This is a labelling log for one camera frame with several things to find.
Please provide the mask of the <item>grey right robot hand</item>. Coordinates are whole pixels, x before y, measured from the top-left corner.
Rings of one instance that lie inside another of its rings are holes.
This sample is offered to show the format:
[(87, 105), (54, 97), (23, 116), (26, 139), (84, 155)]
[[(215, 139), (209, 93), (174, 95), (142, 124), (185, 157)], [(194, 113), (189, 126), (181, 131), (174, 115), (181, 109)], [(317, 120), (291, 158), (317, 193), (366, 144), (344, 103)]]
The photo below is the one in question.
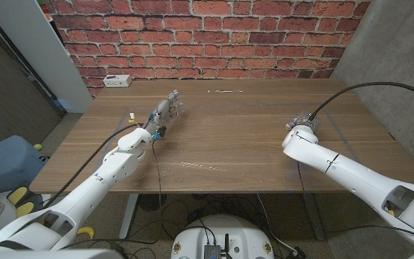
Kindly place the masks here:
[(307, 110), (300, 111), (292, 120), (286, 124), (287, 131), (292, 130), (298, 125), (310, 127), (312, 130), (321, 124), (320, 119)]

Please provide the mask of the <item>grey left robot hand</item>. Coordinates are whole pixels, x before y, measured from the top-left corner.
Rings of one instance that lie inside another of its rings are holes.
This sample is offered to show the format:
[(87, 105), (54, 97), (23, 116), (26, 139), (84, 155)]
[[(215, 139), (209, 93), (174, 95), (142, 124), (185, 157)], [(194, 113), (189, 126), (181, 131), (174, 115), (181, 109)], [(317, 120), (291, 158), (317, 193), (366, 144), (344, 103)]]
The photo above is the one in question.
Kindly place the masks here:
[(184, 110), (181, 109), (183, 103), (176, 104), (179, 98), (180, 94), (177, 90), (168, 94), (167, 97), (156, 106), (143, 128), (149, 133), (154, 134), (159, 128), (168, 126), (172, 119), (180, 116), (184, 112)]

